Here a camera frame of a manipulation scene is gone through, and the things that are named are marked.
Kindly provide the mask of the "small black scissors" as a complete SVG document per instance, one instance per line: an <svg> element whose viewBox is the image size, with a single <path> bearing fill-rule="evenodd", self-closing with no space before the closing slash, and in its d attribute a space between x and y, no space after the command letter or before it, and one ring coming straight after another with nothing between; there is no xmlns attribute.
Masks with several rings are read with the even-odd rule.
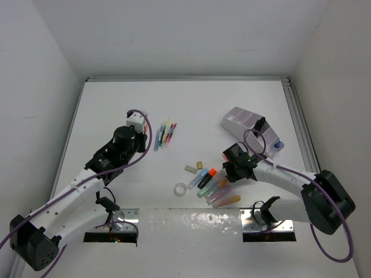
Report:
<svg viewBox="0 0 371 278"><path fill-rule="evenodd" d="M256 121L255 125L254 125L254 136L257 138L259 136L259 133L261 132L262 128L264 127L266 123L266 119L265 117L261 117L259 120Z"/></svg>

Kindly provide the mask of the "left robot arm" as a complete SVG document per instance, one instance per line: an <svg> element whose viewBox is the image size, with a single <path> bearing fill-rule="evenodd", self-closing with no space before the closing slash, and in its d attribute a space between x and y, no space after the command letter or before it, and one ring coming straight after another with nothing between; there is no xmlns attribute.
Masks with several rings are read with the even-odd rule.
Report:
<svg viewBox="0 0 371 278"><path fill-rule="evenodd" d="M107 197L96 199L91 211L82 216L73 214L93 195L113 182L124 169L138 163L135 154L143 158L153 136L149 124L130 123L116 128L112 139L88 161L76 178L62 191L26 217L15 216L3 240L33 270L44 270L63 248L78 235L103 224L119 210Z"/></svg>

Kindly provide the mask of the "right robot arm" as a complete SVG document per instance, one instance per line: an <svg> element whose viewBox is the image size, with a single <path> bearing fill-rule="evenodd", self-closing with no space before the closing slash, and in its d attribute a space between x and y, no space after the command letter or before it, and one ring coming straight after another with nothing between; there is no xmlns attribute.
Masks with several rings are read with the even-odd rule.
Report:
<svg viewBox="0 0 371 278"><path fill-rule="evenodd" d="M296 174L292 169L274 167L256 155L249 155L238 144L223 152L223 169L229 182L251 179L265 182L297 198L269 198L255 213L260 225L272 225L285 220L306 222L321 232L332 235L356 209L354 201L330 171Z"/></svg>

